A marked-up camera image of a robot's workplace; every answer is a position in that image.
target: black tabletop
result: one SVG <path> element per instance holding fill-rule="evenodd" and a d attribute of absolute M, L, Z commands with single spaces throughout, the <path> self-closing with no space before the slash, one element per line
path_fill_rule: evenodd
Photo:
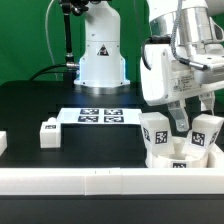
<path fill-rule="evenodd" d="M 145 147 L 138 125 L 63 125 L 62 147 L 40 149 L 41 123 L 65 108 L 132 108 L 159 111 L 170 118 L 167 106 L 149 107 L 139 83 L 113 95 L 77 92 L 62 82 L 15 81 L 0 87 L 0 129 L 7 131 L 8 148 L 1 168 L 145 167 Z M 200 114 L 197 98 L 187 100 L 192 120 Z M 216 114 L 224 108 L 216 104 Z M 223 130 L 217 143 L 223 149 Z M 223 223 L 223 195 L 138 196 L 1 196 L 0 223 Z"/>

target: white cube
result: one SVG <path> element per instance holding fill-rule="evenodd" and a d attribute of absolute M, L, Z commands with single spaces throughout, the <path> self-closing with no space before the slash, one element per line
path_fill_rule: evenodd
<path fill-rule="evenodd" d="M 202 114 L 196 117 L 189 131 L 183 153 L 201 157 L 210 152 L 219 135 L 224 118 Z"/>
<path fill-rule="evenodd" d="M 158 112 L 139 114 L 139 119 L 147 150 L 155 156 L 174 154 L 169 119 Z"/>
<path fill-rule="evenodd" d="M 0 131 L 0 156 L 7 148 L 6 131 Z"/>
<path fill-rule="evenodd" d="M 61 147 L 61 123 L 56 119 L 49 119 L 43 122 L 40 129 L 41 148 L 60 148 Z"/>

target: green wall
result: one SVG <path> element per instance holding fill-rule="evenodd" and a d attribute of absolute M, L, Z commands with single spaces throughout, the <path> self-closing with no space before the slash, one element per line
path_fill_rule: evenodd
<path fill-rule="evenodd" d="M 146 0 L 136 0 L 143 37 L 149 36 Z M 0 84 L 10 80 L 27 80 L 35 72 L 51 65 L 45 38 L 45 13 L 50 0 L 7 0 L 0 13 Z M 112 0 L 121 15 L 121 54 L 127 60 L 127 78 L 139 81 L 140 40 L 133 0 Z M 84 53 L 84 16 L 71 16 L 73 52 L 76 61 Z M 224 15 L 215 17 L 224 27 Z M 63 14 L 54 4 L 49 20 L 49 34 L 56 63 L 64 62 L 65 41 Z"/>

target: printed marker sheet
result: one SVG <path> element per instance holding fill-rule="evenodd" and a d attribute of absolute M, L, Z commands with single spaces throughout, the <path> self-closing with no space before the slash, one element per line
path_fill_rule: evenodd
<path fill-rule="evenodd" d="M 140 109 L 62 108 L 57 121 L 62 124 L 140 125 Z"/>

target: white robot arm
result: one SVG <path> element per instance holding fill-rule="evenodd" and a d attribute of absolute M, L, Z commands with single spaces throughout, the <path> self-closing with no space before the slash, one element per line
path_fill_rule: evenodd
<path fill-rule="evenodd" d="M 120 16 L 107 1 L 90 1 L 87 7 L 86 51 L 75 84 L 91 93 L 115 93 L 130 84 L 120 54 Z"/>
<path fill-rule="evenodd" d="M 184 100 L 199 96 L 202 110 L 212 110 L 213 91 L 224 88 L 224 49 L 219 44 L 224 41 L 224 31 L 210 17 L 224 12 L 224 2 L 147 2 L 152 35 L 171 36 L 173 45 L 145 47 L 143 57 L 146 60 L 141 60 L 144 99 L 150 106 L 168 104 L 177 130 L 187 131 L 189 125 Z"/>

